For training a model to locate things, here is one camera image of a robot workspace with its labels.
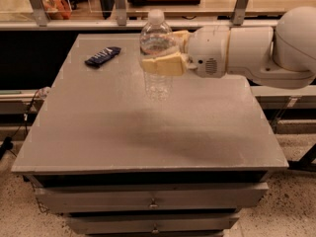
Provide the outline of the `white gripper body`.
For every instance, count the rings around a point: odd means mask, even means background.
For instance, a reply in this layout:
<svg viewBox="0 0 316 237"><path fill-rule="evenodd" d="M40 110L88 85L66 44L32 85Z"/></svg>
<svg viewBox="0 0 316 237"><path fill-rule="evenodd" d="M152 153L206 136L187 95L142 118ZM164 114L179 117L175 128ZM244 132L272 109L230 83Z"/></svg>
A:
<svg viewBox="0 0 316 237"><path fill-rule="evenodd" d="M226 26L205 26L189 38L190 68L199 77L221 78L225 74L230 30Z"/></svg>

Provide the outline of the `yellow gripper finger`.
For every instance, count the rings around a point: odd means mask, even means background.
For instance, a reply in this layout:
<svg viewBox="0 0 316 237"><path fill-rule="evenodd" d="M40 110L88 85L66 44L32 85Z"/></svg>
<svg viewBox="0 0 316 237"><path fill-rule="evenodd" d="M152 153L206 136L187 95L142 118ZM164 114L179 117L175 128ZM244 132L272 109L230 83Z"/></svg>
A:
<svg viewBox="0 0 316 237"><path fill-rule="evenodd" d="M187 30L174 31L173 36L180 50L186 50L188 47L189 38L191 36L190 32Z"/></svg>
<svg viewBox="0 0 316 237"><path fill-rule="evenodd" d="M182 76L187 70L188 57L175 52L156 58L142 59L140 65L147 73L160 76Z"/></svg>

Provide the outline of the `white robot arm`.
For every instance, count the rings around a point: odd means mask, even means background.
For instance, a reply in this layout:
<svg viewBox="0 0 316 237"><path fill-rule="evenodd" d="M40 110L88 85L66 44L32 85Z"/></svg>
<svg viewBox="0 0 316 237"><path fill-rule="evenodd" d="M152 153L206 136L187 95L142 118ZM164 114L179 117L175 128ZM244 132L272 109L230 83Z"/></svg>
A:
<svg viewBox="0 0 316 237"><path fill-rule="evenodd" d="M316 76L316 8L297 7L275 26L204 26L173 32L163 13L152 11L141 32L140 66L159 76L241 75L252 82L299 89Z"/></svg>

